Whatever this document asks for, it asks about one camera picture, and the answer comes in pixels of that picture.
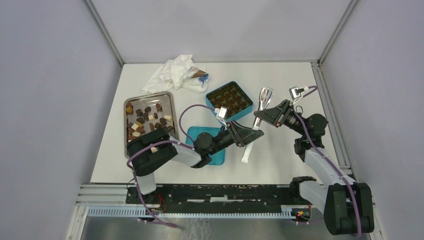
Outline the stainless steel tray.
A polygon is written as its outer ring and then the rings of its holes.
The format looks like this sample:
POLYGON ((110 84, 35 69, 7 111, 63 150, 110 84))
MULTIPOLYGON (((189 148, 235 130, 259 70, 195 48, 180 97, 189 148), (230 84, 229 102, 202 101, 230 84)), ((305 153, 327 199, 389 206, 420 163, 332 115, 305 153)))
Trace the stainless steel tray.
POLYGON ((158 127, 165 127, 169 135, 179 139, 174 96, 169 91, 132 97, 123 104, 124 155, 129 158, 127 144, 136 137, 146 135, 158 127), (165 115, 172 116, 166 121, 165 115))

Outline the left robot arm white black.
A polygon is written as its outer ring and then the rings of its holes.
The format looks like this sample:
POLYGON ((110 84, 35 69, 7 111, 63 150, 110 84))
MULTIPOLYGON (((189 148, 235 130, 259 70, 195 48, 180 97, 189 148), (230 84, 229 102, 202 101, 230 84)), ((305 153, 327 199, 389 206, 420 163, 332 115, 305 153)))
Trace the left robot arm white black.
POLYGON ((127 143, 129 159, 126 165, 133 173, 137 196, 145 204, 151 204, 157 198, 154 173, 169 161, 199 169, 209 164, 213 155, 231 145, 242 148, 263 135, 262 130, 249 128, 232 120, 217 135, 202 132, 189 145, 170 136, 164 128, 159 128, 127 143))

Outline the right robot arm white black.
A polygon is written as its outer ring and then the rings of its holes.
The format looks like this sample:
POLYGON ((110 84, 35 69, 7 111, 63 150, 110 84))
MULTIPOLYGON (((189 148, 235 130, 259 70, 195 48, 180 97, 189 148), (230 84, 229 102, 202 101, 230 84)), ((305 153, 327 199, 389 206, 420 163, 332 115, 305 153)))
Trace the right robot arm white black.
POLYGON ((341 170, 328 156, 322 143, 327 119, 319 113, 308 117, 296 112, 289 100, 254 112, 254 116, 274 127, 286 126, 300 134, 294 141, 294 151, 321 180, 303 179, 289 189, 289 199, 295 204, 310 202, 322 214, 332 235, 371 233, 375 229, 372 191, 368 184, 357 182, 341 170))

